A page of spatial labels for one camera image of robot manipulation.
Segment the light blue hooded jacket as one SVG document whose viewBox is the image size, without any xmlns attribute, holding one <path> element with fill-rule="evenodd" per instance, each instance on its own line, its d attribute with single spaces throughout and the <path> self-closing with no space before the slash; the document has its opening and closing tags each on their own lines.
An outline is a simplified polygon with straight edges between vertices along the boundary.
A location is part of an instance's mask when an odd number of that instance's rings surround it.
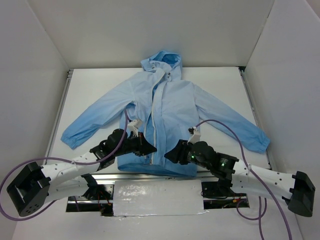
<svg viewBox="0 0 320 240">
<path fill-rule="evenodd" d="M 90 105 L 63 132 L 61 141 L 75 149 L 100 128 L 120 117 L 140 119 L 146 140 L 156 152 L 146 156 L 126 154 L 117 159 L 120 171 L 152 175 L 190 176 L 197 166 L 174 164 L 165 158 L 179 140 L 190 137 L 188 129 L 209 120 L 216 129 L 238 137 L 249 151 L 263 154 L 270 139 L 256 125 L 230 106 L 191 81 L 182 79 L 182 58 L 177 53 L 160 51 L 142 60 L 142 71 L 119 83 Z"/>
</svg>

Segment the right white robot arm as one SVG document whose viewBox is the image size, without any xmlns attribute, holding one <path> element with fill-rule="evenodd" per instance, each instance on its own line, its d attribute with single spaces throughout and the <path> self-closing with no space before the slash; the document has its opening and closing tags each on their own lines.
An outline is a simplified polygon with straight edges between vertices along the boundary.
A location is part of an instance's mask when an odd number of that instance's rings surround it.
<svg viewBox="0 0 320 240">
<path fill-rule="evenodd" d="M 301 171 L 282 173 L 245 164 L 237 157 L 216 152 L 205 141 L 179 140 L 165 158 L 174 164 L 195 164 L 218 178 L 217 189 L 223 196 L 244 193 L 285 203 L 296 215 L 312 217 L 316 188 Z"/>
</svg>

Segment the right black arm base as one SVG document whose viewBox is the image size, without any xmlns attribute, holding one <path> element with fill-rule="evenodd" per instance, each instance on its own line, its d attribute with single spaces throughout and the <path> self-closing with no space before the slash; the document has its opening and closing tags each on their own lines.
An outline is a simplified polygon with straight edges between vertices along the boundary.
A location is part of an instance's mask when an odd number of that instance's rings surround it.
<svg viewBox="0 0 320 240">
<path fill-rule="evenodd" d="M 245 193 L 234 193 L 221 190 L 217 181 L 205 180 L 201 182 L 201 196 L 205 210 L 248 208 L 249 201 Z"/>
</svg>

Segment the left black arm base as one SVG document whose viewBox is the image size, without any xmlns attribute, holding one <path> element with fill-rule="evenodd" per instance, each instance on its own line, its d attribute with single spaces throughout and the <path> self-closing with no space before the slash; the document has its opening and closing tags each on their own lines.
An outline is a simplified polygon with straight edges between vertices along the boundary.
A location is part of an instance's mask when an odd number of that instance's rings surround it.
<svg viewBox="0 0 320 240">
<path fill-rule="evenodd" d="M 67 200 L 67 213 L 100 213 L 103 217 L 113 217 L 114 184 L 98 184 L 96 179 L 85 174 L 88 189 L 80 196 L 70 196 Z"/>
</svg>

